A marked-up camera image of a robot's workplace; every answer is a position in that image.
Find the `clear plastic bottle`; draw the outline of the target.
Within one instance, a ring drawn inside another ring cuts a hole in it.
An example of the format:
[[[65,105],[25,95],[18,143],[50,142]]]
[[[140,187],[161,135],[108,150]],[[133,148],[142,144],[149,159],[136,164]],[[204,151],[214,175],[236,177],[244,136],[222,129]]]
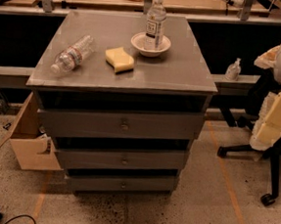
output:
[[[145,34],[148,39],[154,39],[157,46],[163,41],[165,20],[166,10],[163,0],[153,0],[152,6],[147,13]]]
[[[92,36],[88,34],[82,36],[57,55],[55,62],[50,66],[51,70],[56,74],[65,74],[76,69],[93,54],[93,43],[94,38]]]

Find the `grey drawer cabinet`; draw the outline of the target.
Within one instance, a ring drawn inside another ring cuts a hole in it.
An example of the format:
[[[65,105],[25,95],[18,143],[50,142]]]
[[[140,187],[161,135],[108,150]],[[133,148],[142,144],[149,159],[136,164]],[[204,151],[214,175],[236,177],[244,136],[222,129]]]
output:
[[[187,20],[73,10],[27,86],[73,191],[172,192],[216,91]]]

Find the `top drawer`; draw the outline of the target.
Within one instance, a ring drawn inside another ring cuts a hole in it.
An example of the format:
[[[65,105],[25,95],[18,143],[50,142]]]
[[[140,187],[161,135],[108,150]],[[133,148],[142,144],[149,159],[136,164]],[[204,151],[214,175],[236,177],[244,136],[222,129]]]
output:
[[[198,137],[204,117],[196,113],[39,110],[51,137],[184,139]]]

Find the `drawer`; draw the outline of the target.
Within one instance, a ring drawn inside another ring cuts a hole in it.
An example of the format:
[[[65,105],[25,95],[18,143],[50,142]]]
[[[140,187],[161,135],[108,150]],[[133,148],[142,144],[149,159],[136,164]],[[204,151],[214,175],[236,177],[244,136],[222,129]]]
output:
[[[196,113],[39,110],[51,137],[184,139],[198,137],[204,117]]]
[[[184,151],[150,150],[57,150],[55,155],[65,169],[182,169]]]
[[[156,192],[172,191],[175,189],[177,178],[175,176],[65,176],[69,188],[72,191],[97,192]]]

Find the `middle drawer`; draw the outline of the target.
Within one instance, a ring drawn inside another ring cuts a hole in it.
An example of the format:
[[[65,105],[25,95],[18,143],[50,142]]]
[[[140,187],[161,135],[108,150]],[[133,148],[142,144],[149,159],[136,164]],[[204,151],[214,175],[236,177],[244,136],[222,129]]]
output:
[[[182,169],[184,151],[150,150],[57,150],[55,155],[65,169]]]

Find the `bottom drawer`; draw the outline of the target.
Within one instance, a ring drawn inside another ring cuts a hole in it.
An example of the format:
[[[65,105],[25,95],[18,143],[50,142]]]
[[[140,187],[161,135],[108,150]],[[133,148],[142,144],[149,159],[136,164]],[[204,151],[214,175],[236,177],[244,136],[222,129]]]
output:
[[[156,192],[172,191],[175,189],[177,178],[175,176],[65,176],[69,188],[72,191],[97,192]]]

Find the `lying clear plastic bottle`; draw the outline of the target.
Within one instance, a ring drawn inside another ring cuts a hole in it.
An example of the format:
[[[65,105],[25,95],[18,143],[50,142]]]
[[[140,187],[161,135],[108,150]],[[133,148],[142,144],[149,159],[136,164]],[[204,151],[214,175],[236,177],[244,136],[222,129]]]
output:
[[[88,34],[82,36],[57,55],[55,62],[50,66],[51,70],[56,74],[65,74],[76,69],[93,54],[93,43],[94,38],[92,36]]]

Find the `hand sanitizer bottle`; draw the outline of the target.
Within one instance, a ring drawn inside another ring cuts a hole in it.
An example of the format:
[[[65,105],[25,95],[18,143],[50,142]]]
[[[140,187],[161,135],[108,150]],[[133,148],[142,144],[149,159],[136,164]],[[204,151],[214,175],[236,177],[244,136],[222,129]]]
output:
[[[241,71],[240,66],[241,58],[238,58],[233,64],[230,64],[225,72],[225,78],[228,80],[236,81]]]

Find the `yellow sponge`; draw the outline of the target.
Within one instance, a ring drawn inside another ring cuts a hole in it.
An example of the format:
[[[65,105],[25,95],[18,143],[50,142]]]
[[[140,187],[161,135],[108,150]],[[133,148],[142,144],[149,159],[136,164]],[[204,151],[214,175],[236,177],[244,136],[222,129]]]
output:
[[[113,67],[114,72],[123,72],[133,69],[134,60],[123,48],[117,47],[114,49],[107,49],[105,54],[106,61]]]

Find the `white bowl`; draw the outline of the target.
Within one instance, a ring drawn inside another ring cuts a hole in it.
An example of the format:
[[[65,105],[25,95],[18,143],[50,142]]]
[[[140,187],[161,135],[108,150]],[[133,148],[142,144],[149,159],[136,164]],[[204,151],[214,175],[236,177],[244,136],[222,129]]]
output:
[[[171,46],[170,40],[163,36],[163,41],[160,45],[156,45],[154,39],[148,39],[144,32],[136,33],[131,37],[131,45],[139,52],[143,57],[157,57],[163,52],[167,52]]]

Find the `cardboard box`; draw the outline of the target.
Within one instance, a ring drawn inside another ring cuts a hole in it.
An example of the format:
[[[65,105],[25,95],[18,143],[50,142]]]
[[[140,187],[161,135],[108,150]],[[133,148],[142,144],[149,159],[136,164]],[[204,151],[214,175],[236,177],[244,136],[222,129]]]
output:
[[[34,95],[29,94],[0,145],[11,144],[21,169],[61,171],[52,140],[40,131],[37,108]]]

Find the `black office chair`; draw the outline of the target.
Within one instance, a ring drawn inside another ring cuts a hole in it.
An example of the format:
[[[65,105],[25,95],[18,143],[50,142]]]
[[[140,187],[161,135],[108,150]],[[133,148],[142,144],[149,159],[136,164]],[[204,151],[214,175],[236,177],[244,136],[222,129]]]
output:
[[[272,71],[266,70],[257,83],[251,88],[248,94],[248,104],[246,105],[246,113],[255,114],[259,116],[259,110],[262,107],[264,98],[270,93],[280,93],[281,85],[275,81]],[[249,125],[253,130],[254,124],[250,123],[245,118],[240,119],[242,126]],[[260,197],[260,201],[263,205],[269,206],[275,203],[277,197],[279,197],[279,174],[280,174],[280,157],[281,157],[281,138],[276,143],[265,151],[254,150],[250,143],[247,145],[237,145],[232,147],[219,147],[217,155],[219,157],[225,157],[228,153],[234,152],[261,152],[263,158],[270,159],[270,177],[271,177],[271,192]]]

